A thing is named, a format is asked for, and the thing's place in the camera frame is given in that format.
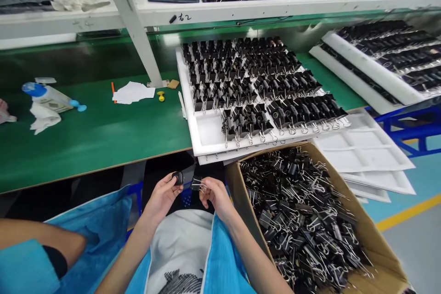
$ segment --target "yellow push pin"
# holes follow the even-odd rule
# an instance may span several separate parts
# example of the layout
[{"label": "yellow push pin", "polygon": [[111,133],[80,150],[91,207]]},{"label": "yellow push pin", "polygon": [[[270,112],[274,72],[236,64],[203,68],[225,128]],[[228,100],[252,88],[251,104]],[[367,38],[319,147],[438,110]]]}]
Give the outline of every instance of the yellow push pin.
[{"label": "yellow push pin", "polygon": [[159,95],[159,101],[164,102],[165,101],[164,91],[160,91],[157,94]]}]

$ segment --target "white shirt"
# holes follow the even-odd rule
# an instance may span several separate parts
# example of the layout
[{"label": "white shirt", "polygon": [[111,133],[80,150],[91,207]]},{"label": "white shirt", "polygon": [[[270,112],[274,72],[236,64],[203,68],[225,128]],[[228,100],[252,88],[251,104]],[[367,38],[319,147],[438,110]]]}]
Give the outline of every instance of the white shirt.
[{"label": "white shirt", "polygon": [[185,209],[159,224],[150,246],[147,294],[200,293],[212,223],[212,214]]}]

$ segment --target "person's arm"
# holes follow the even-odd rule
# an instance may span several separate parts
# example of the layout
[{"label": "person's arm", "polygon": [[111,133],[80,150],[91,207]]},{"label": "person's arm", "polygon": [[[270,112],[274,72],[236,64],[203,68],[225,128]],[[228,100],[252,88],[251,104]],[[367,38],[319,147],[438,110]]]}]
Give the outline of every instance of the person's arm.
[{"label": "person's arm", "polygon": [[225,223],[245,264],[248,277],[258,294],[293,293],[285,279],[277,271],[260,246],[254,240],[247,226],[231,203],[225,185],[214,178],[204,178],[208,187],[199,197],[205,208],[210,200],[219,218]]},{"label": "person's arm", "polygon": [[0,219],[0,250],[32,239],[55,248],[66,259],[68,270],[84,252],[87,240],[82,235],[51,224],[31,220]]},{"label": "person's arm", "polygon": [[135,225],[129,240],[96,293],[124,293],[144,258],[160,222],[165,218],[175,198],[184,189],[174,186],[173,173],[161,179],[155,186],[144,212]]}]

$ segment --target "shelf post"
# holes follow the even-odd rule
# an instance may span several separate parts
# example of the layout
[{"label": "shelf post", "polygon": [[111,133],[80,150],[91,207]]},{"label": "shelf post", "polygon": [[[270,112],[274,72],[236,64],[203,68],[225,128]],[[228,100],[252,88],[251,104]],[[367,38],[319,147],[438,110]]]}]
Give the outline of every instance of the shelf post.
[{"label": "shelf post", "polygon": [[153,87],[163,87],[162,78],[153,55],[152,47],[141,23],[136,3],[133,0],[113,0],[124,22],[127,31],[132,38],[136,51],[141,58],[142,64]]}]

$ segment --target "yellow floor line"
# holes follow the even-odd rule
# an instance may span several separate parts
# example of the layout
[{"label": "yellow floor line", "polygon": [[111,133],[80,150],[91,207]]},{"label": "yellow floor line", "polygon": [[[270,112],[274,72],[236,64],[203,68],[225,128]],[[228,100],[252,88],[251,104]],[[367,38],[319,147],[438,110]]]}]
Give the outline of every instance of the yellow floor line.
[{"label": "yellow floor line", "polygon": [[435,207],[436,205],[441,204],[441,194],[431,198],[430,200],[424,201],[416,206],[413,206],[405,211],[396,214],[388,219],[385,219],[377,224],[377,227],[380,231],[386,231],[395,225],[398,225],[404,221],[407,221],[409,218],[412,218],[418,214],[421,214],[430,208]]},{"label": "yellow floor line", "polygon": [[418,142],[418,139],[409,139],[409,140],[404,140],[403,143],[410,145],[411,143],[416,143]]}]

